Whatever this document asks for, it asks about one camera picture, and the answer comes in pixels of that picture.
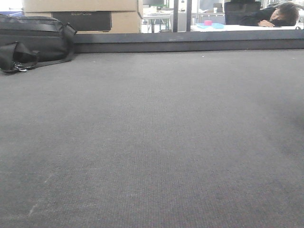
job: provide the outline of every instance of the bag strap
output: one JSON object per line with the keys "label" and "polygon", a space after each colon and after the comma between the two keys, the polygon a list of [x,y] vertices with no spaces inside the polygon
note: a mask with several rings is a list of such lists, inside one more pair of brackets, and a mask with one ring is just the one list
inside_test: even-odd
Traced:
{"label": "bag strap", "polygon": [[3,72],[14,74],[35,68],[38,52],[30,51],[22,43],[12,43],[0,47],[0,68]]}
{"label": "bag strap", "polygon": [[41,66],[44,67],[44,66],[48,66],[48,65],[69,62],[69,61],[71,61],[73,59],[73,55],[74,55],[74,41],[73,41],[73,37],[77,33],[77,31],[71,26],[70,23],[67,23],[67,25],[65,25],[63,27],[63,32],[65,34],[66,41],[67,41],[66,42],[67,49],[68,49],[67,56],[64,59],[60,59],[60,60],[38,62],[36,64],[36,67],[41,67]]}

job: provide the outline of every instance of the pink object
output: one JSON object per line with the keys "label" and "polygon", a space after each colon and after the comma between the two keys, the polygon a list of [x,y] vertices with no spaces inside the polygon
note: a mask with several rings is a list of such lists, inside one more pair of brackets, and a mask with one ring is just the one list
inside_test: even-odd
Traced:
{"label": "pink object", "polygon": [[212,25],[212,20],[205,20],[204,25]]}

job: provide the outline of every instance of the person's hand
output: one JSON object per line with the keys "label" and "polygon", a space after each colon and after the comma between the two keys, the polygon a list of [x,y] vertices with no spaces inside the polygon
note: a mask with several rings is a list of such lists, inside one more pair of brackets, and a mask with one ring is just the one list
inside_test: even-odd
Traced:
{"label": "person's hand", "polygon": [[258,23],[259,26],[261,27],[274,27],[275,25],[268,20],[262,20]]}

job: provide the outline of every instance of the bag buckle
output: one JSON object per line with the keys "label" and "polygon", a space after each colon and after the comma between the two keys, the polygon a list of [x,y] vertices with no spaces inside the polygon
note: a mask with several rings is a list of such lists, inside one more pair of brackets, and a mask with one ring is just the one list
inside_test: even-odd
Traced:
{"label": "bag buckle", "polygon": [[18,70],[20,72],[26,72],[27,71],[27,69],[21,63],[15,63],[13,67],[14,67],[15,70]]}
{"label": "bag buckle", "polygon": [[22,63],[19,63],[19,62],[14,62],[14,65],[13,65],[13,70],[17,70],[20,72],[27,72],[27,70],[31,70],[33,68],[35,68],[35,67],[34,66],[25,67]]}

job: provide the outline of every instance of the person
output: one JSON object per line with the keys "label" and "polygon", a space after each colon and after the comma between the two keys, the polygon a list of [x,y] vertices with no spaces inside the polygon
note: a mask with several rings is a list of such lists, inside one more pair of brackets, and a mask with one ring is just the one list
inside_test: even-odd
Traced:
{"label": "person", "polygon": [[294,26],[298,18],[298,7],[292,2],[286,2],[277,8],[269,7],[251,15],[243,16],[239,24],[261,27]]}

